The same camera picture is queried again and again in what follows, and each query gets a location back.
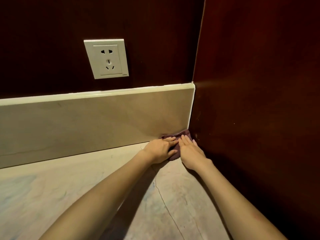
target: person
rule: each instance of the person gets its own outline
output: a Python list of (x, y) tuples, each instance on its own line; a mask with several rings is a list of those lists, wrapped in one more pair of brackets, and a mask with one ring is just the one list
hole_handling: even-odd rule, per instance
[(110, 174), (74, 202), (41, 236), (40, 240), (98, 239), (126, 196), (152, 164), (177, 153), (181, 161), (199, 174), (214, 197), (234, 240), (283, 240), (284, 235), (219, 172), (197, 143), (187, 136), (150, 141), (130, 161)]

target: purple cloth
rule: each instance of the purple cloth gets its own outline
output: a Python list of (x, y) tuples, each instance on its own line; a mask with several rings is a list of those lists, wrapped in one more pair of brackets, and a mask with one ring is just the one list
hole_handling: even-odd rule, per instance
[[(176, 140), (178, 140), (179, 138), (181, 138), (182, 135), (185, 135), (185, 136), (189, 137), (189, 139), (192, 141), (192, 138), (191, 138), (191, 135), (190, 135), (190, 132), (189, 132), (188, 129), (185, 129), (185, 130), (183, 130), (183, 131), (181, 131), (181, 132), (179, 132), (177, 134), (163, 135), (161, 137), (161, 139), (166, 139), (168, 137), (174, 137), (175, 136)], [(176, 159), (178, 159), (180, 157), (180, 146), (179, 146), (179, 144), (171, 147), (169, 150), (178, 150), (177, 153), (175, 153), (172, 157), (169, 158), (169, 161), (176, 160)]]

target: forearm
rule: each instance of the forearm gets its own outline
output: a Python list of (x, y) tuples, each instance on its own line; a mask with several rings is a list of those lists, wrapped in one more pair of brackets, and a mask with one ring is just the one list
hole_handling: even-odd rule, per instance
[(72, 204), (40, 239), (90, 239), (111, 221), (133, 185), (150, 165), (149, 155), (140, 151)]
[(283, 240), (279, 230), (262, 215), (211, 161), (196, 172), (209, 188), (234, 240)]

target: white wall socket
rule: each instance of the white wall socket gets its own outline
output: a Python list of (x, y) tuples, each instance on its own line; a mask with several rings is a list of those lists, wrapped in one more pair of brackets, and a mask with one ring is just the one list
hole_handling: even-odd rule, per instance
[(129, 76), (124, 39), (84, 40), (94, 79)]

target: right arm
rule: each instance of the right arm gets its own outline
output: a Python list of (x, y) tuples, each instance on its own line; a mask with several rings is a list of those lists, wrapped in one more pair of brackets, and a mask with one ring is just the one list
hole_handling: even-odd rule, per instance
[(179, 139), (181, 161), (196, 171), (209, 188), (234, 240), (286, 240), (286, 237), (255, 208), (205, 157), (195, 140)]

